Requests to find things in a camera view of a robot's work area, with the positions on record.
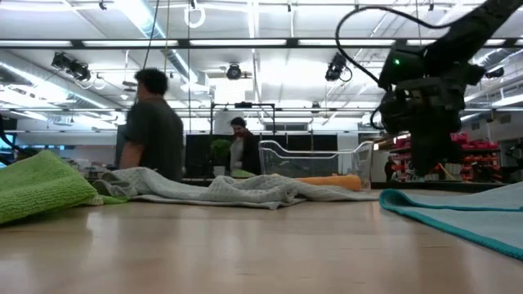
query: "potted plant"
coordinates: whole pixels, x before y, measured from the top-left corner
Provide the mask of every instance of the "potted plant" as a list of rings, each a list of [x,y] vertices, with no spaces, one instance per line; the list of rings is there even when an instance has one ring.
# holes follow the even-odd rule
[[[214,176],[223,176],[226,173],[227,156],[229,155],[230,141],[226,139],[214,140],[211,143],[211,156],[214,165]]]

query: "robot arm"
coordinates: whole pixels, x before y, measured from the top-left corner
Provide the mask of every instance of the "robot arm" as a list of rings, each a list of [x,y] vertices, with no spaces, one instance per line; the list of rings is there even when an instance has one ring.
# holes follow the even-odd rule
[[[476,85],[485,74],[468,61],[521,5],[523,0],[487,0],[429,46],[420,50],[396,43],[389,52],[378,82],[387,91],[379,111],[387,132],[410,132],[417,176],[443,160],[460,158],[450,133],[461,128],[467,85]]]
[[[426,47],[427,74],[438,75],[454,62],[467,63],[522,5],[523,0],[487,0],[467,13],[443,37]]]

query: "transparent container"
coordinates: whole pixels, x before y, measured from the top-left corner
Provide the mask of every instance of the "transparent container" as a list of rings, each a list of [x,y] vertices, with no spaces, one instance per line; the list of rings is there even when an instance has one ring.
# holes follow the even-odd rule
[[[370,189],[373,145],[372,141],[365,141],[356,149],[290,151],[276,141],[262,140],[258,144],[261,173],[291,178],[355,175],[363,189]]]

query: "orange object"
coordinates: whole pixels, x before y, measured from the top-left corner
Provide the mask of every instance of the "orange object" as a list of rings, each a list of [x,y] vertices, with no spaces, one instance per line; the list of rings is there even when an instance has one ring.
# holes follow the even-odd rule
[[[348,175],[348,176],[315,176],[307,178],[298,178],[296,180],[302,181],[311,185],[335,185],[350,189],[353,191],[362,190],[361,179],[359,176]]]

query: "person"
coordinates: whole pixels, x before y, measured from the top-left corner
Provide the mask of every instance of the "person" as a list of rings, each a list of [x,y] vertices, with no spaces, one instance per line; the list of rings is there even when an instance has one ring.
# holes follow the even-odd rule
[[[391,181],[392,175],[394,175],[394,166],[396,163],[392,160],[392,157],[389,156],[387,163],[385,163],[385,175],[387,176],[387,182]]]
[[[34,155],[38,154],[38,150],[33,148],[23,148],[24,152],[16,151],[15,153],[15,162],[19,162],[20,160],[24,160],[30,157],[33,157]]]
[[[137,103],[127,115],[120,168],[148,167],[169,180],[183,177],[183,122],[164,95],[168,78],[158,69],[136,73]]]
[[[240,169],[254,175],[262,173],[258,142],[256,137],[247,129],[247,123],[243,118],[234,118],[230,121],[234,131],[234,140],[230,145],[226,165],[226,171]]]

